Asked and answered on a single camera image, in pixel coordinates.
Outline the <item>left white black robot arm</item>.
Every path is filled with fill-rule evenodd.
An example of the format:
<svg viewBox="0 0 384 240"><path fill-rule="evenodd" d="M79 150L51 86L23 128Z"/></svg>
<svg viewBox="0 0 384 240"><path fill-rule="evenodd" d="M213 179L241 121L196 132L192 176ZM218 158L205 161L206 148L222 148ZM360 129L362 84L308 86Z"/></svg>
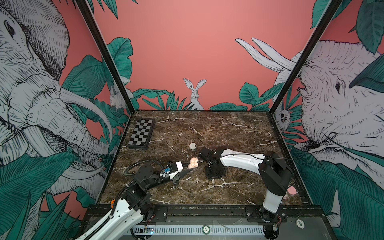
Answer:
<svg viewBox="0 0 384 240"><path fill-rule="evenodd" d="M78 239L118 240L137 224L151 221L156 213L149 189L168 182L177 184L198 166L198 158L191 158L188 163L170 163L158 173L151 164L141 166L133 180L118 193L112 209Z"/></svg>

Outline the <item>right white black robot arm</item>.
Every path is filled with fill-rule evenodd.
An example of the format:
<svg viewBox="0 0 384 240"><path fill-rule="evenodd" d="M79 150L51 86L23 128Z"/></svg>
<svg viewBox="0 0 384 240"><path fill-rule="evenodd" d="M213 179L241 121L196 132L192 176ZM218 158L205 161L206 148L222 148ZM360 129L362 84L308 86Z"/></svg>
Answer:
<svg viewBox="0 0 384 240"><path fill-rule="evenodd" d="M267 188L260 215L266 223L282 222L281 201L293 177L293 171L284 158L280 158L272 151L267 151L265 154L249 154L223 147L218 147L216 150L203 147L199 152L199 158L208 163L205 173L211 180L223 177L227 167L260 175Z"/></svg>

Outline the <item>pink earbuds charging case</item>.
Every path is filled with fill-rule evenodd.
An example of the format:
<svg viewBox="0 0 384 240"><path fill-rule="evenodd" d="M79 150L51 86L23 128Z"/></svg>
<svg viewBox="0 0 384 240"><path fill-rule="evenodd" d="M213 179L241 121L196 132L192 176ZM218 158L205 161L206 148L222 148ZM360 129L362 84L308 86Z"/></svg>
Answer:
<svg viewBox="0 0 384 240"><path fill-rule="evenodd" d="M199 159L198 158L191 158L190 163L188 164L188 169L197 168L199 166Z"/></svg>

